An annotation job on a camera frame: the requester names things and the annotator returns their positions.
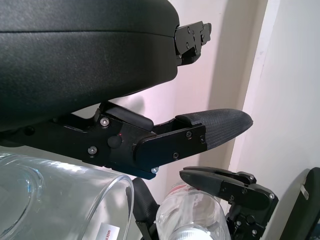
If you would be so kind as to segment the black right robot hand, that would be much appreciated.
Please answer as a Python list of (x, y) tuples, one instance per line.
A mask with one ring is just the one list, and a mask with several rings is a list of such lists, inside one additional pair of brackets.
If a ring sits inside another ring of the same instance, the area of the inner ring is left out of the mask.
[(133, 215), (144, 240), (258, 240), (277, 196), (249, 173), (188, 166), (158, 204), (141, 178), (133, 180)]

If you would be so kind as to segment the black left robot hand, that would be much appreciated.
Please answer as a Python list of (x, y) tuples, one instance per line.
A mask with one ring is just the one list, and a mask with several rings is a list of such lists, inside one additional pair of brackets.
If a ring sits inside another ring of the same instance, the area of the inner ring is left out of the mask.
[(156, 125), (112, 103), (173, 80), (211, 31), (182, 26), (167, 0), (1, 1), (0, 144), (150, 180), (156, 167), (234, 139), (253, 125), (237, 109)]

